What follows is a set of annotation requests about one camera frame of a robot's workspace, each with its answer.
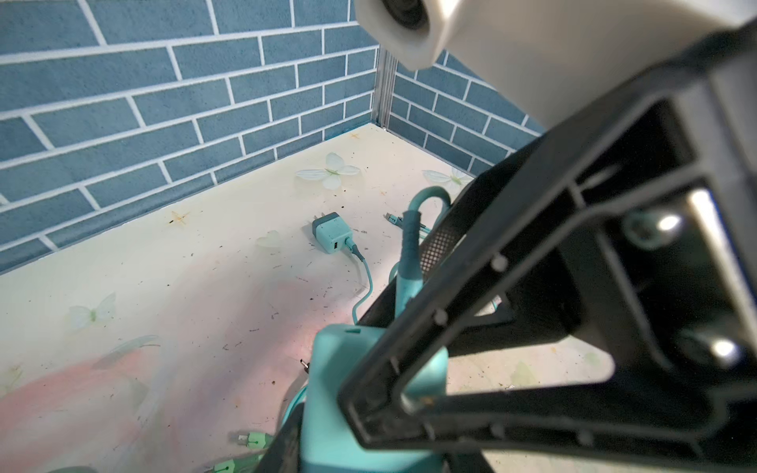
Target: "white table surface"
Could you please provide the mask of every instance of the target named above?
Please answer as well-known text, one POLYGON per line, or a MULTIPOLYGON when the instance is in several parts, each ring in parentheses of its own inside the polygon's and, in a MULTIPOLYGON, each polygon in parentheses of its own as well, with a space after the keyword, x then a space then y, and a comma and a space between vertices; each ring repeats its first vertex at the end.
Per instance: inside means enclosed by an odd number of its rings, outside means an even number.
MULTIPOLYGON (((365 125, 0 276, 0 469, 203 471, 245 452, 230 440, 235 432, 275 432, 313 337, 351 322, 367 286, 358 260, 323 252, 310 224, 336 211, 354 229, 375 282, 360 315, 400 253, 400 229, 383 215, 401 215, 428 186, 423 170, 450 173, 365 125), (331 151, 361 173, 337 191, 295 177, 325 167, 331 151), (95 321, 74 330, 76 306, 95 309, 95 321)), ((438 208, 424 204, 426 225, 438 208)), ((568 338, 454 359, 449 389, 610 372, 606 354, 568 338)), ((523 453, 491 458, 498 471, 616 470, 523 453)))

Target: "charger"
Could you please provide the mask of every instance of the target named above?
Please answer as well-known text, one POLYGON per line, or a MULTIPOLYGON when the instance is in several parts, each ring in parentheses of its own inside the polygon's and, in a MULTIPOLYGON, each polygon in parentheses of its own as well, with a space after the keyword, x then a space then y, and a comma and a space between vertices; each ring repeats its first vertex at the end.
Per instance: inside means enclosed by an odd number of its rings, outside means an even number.
POLYGON ((331 212, 329 215, 324 215, 313 221, 313 236, 316 237, 316 240, 320 243, 326 253, 333 254, 337 251, 341 251, 343 247, 347 247, 347 249, 362 261, 363 265, 366 267, 369 283, 368 294, 358 300, 352 308, 352 321, 357 325, 357 307, 365 302, 373 292, 373 279, 371 278, 371 271, 368 269, 366 258, 360 253, 357 245, 352 240, 352 229, 338 213, 331 212))

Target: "metal corner post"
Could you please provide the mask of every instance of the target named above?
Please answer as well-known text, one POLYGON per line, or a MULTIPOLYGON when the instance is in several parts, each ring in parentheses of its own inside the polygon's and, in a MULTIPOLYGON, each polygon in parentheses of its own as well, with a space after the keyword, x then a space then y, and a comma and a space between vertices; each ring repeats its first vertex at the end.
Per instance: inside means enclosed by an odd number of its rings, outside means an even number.
POLYGON ((394 72, 397 70, 397 59, 389 51, 380 47, 376 66, 376 84, 373 91, 373 109, 371 121, 386 128, 389 124, 391 111, 391 94, 394 91, 394 72))

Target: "blue brick wall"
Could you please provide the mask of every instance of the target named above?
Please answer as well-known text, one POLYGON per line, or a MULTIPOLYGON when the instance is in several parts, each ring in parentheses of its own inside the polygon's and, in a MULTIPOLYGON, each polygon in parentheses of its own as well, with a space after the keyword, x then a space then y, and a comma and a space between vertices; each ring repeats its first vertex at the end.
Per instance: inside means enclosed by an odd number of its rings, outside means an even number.
POLYGON ((544 132, 447 52, 425 70, 397 65, 388 128, 473 176, 544 132))
POLYGON ((352 10, 0 2, 0 272, 367 123, 352 10))

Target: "power adapter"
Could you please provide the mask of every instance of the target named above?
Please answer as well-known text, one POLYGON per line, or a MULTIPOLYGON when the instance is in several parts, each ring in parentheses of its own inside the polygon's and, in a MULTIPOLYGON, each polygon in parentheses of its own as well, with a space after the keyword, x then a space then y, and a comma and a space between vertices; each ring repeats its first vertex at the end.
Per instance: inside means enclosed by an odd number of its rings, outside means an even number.
POLYGON ((332 254, 340 251, 348 238, 352 241, 352 230, 338 213, 331 212, 313 221, 313 236, 326 253, 332 254))

